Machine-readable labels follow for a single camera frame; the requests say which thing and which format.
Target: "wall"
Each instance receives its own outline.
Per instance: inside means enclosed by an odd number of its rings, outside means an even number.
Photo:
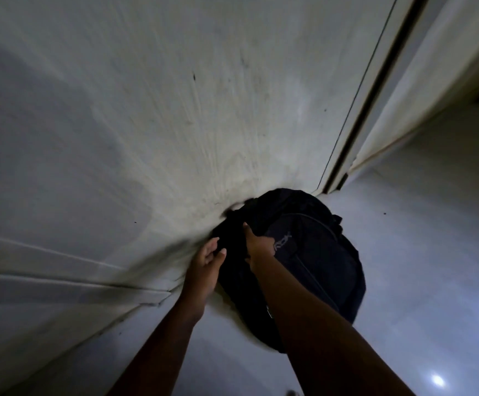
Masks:
[[[0,0],[0,390],[314,191],[393,3]]]
[[[448,0],[354,160],[355,170],[479,87],[479,0]]]

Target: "glossy floor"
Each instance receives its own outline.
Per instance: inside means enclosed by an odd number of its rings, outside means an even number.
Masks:
[[[321,199],[361,253],[355,326],[417,395],[479,396],[479,106],[452,111],[341,192]],[[10,394],[102,395],[173,299],[141,309]],[[174,394],[285,395],[287,358],[214,295]]]

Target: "black backpack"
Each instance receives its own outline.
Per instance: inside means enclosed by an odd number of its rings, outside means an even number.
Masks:
[[[300,283],[353,323],[366,284],[359,253],[342,235],[342,218],[302,191],[275,189],[250,199],[212,231],[227,248],[219,283],[251,332],[284,353],[282,340],[256,277],[245,262],[243,222],[257,236],[275,239],[275,257]]]

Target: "person's right hand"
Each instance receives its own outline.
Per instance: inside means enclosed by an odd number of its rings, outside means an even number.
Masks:
[[[245,233],[245,240],[247,241],[247,252],[249,256],[245,259],[251,271],[258,256],[274,255],[274,239],[267,236],[256,236],[252,233],[251,227],[246,222],[243,223],[243,232]]]

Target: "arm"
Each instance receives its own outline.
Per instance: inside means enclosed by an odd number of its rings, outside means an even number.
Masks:
[[[305,395],[413,395],[362,336],[274,257],[274,239],[244,224],[247,260]]]
[[[115,395],[168,396],[183,364],[188,341],[203,316],[207,297],[216,287],[219,267],[226,257],[216,257],[218,238],[210,239],[196,254],[184,279],[183,291],[122,376],[109,391]]]

